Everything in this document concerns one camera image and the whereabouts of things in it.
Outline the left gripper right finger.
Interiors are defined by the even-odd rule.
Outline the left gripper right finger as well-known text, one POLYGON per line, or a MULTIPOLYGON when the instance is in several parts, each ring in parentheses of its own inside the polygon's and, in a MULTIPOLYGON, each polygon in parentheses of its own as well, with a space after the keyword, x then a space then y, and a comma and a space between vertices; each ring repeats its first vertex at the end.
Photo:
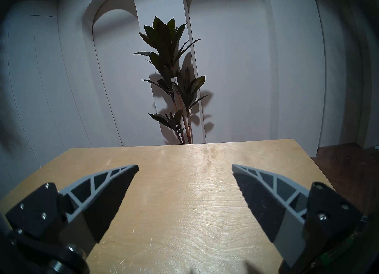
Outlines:
POLYGON ((307 189, 256 168, 233 164, 232 172, 248 208, 283 258, 280 274, 325 269, 363 233, 363 213, 322 182, 307 189))

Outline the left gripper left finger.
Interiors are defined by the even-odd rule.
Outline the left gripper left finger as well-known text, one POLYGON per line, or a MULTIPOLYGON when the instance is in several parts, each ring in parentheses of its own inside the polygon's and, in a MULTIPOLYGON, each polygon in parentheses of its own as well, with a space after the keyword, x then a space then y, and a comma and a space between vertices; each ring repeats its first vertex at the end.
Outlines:
POLYGON ((89 274, 87 257, 117 214, 138 165, 42 184, 5 214, 6 274, 89 274))

